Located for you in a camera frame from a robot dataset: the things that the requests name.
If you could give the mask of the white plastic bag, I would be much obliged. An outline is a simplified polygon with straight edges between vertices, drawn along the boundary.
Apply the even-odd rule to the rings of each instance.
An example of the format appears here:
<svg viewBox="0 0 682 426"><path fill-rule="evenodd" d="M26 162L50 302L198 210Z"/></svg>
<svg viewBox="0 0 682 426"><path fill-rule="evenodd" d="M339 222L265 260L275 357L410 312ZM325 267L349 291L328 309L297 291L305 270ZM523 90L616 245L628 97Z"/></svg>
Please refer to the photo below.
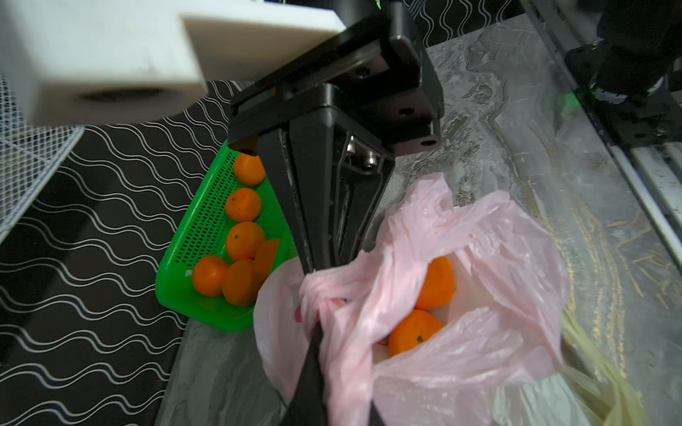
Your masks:
<svg viewBox="0 0 682 426"><path fill-rule="evenodd" d="M493 425L591 425L560 375L492 393Z"/></svg>

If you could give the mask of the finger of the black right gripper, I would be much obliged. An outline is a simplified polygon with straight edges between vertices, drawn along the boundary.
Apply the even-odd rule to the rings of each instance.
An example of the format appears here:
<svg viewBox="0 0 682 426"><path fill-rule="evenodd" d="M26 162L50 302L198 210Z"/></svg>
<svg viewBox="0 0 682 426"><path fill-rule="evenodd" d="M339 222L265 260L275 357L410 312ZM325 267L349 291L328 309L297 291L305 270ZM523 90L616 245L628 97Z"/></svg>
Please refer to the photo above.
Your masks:
<svg viewBox="0 0 682 426"><path fill-rule="evenodd" d="M304 273L314 271L288 133L276 129L259 137L258 154L291 230Z"/></svg>
<svg viewBox="0 0 682 426"><path fill-rule="evenodd" d="M289 123L305 269L344 266L361 251L394 157L361 122L319 108Z"/></svg>

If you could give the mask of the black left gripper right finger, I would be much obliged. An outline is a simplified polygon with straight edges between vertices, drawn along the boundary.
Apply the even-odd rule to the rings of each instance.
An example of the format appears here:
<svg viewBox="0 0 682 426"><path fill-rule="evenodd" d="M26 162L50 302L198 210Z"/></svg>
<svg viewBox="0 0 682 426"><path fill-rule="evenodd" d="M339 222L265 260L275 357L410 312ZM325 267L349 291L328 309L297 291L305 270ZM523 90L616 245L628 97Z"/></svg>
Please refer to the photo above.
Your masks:
<svg viewBox="0 0 682 426"><path fill-rule="evenodd" d="M374 403L370 404L369 426L385 426L385 423Z"/></svg>

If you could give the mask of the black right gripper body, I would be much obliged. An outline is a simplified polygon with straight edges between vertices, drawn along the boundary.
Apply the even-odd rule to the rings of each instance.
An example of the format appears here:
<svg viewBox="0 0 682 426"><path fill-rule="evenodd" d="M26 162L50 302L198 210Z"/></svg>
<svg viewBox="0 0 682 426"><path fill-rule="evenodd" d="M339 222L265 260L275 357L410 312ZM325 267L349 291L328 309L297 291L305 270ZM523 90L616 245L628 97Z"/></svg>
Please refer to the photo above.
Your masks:
<svg viewBox="0 0 682 426"><path fill-rule="evenodd" d="M442 142L442 86L408 7L388 1L262 77L232 101L227 144L253 154L259 137L335 108L396 156Z"/></svg>

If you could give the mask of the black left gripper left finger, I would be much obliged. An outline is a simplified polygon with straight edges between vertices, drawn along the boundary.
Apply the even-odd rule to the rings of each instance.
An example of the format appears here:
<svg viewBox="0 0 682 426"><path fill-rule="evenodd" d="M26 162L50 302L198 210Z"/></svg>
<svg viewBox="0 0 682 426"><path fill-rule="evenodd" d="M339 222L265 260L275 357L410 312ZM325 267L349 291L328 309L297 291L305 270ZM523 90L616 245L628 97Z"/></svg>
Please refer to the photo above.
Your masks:
<svg viewBox="0 0 682 426"><path fill-rule="evenodd" d="M325 426L327 408L324 399L324 377L320 350L323 340L321 323L317 322L298 378L297 388L282 419L281 426Z"/></svg>

